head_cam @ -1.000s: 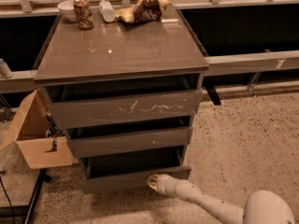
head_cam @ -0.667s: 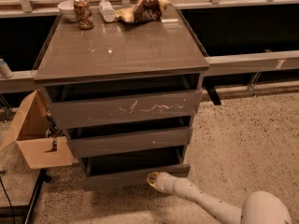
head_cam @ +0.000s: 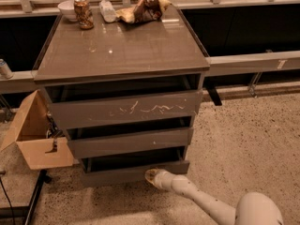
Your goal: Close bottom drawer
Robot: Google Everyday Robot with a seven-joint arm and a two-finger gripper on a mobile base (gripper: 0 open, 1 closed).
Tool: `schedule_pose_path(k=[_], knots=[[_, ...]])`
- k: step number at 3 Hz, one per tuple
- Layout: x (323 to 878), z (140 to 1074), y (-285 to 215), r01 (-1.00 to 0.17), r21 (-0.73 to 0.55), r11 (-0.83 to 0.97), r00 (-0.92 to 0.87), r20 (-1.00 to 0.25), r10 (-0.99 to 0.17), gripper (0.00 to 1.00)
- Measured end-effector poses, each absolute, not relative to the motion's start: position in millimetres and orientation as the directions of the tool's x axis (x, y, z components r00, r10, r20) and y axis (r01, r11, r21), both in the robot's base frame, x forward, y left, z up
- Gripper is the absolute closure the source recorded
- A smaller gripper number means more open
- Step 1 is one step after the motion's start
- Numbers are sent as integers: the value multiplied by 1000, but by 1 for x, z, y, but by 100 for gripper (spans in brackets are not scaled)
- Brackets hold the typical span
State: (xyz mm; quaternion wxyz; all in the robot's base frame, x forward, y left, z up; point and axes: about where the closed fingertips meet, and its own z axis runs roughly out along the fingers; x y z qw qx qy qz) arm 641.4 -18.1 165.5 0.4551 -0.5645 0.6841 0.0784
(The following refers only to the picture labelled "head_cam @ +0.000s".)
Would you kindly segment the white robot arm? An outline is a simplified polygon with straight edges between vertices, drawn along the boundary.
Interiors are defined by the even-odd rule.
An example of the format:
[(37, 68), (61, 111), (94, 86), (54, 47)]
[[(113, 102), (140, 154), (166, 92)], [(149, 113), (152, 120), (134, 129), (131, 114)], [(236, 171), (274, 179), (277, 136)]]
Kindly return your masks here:
[(277, 205), (259, 192), (245, 194), (232, 207), (201, 191), (184, 175), (150, 169), (145, 172), (145, 179), (158, 189), (192, 200), (218, 225), (284, 225)]

